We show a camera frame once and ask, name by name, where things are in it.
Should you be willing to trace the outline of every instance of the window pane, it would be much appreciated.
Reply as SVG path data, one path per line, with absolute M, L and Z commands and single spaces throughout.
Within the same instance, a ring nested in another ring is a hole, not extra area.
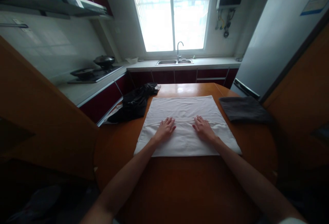
M 186 49 L 204 47 L 209 0 L 174 0 L 175 41 Z
M 172 51 L 170 0 L 135 0 L 147 52 Z

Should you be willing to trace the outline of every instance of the white bowl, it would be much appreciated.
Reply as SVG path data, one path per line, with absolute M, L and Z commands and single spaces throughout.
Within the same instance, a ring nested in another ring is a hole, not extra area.
M 138 57 L 137 57 L 137 58 L 126 58 L 126 60 L 127 60 L 130 64 L 134 64 L 134 63 L 137 63 Z

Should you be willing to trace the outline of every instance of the gas stove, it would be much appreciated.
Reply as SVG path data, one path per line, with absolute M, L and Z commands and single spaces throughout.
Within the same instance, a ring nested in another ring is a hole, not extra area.
M 111 70 L 94 70 L 93 75 L 88 79 L 80 79 L 76 78 L 73 80 L 68 81 L 68 83 L 97 83 L 105 78 L 107 78 L 109 75 L 113 74 L 123 66 L 113 66 Z

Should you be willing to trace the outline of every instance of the white refrigerator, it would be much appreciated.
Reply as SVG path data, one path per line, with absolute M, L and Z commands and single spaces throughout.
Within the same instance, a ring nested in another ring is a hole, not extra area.
M 328 7 L 328 0 L 268 0 L 231 90 L 264 101 Z

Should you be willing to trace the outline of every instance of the sleeve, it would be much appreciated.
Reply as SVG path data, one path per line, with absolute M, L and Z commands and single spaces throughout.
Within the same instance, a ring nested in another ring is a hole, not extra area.
M 287 218 L 285 220 L 283 220 L 282 222 L 280 222 L 279 224 L 306 224 L 305 222 L 296 219 L 296 218 Z

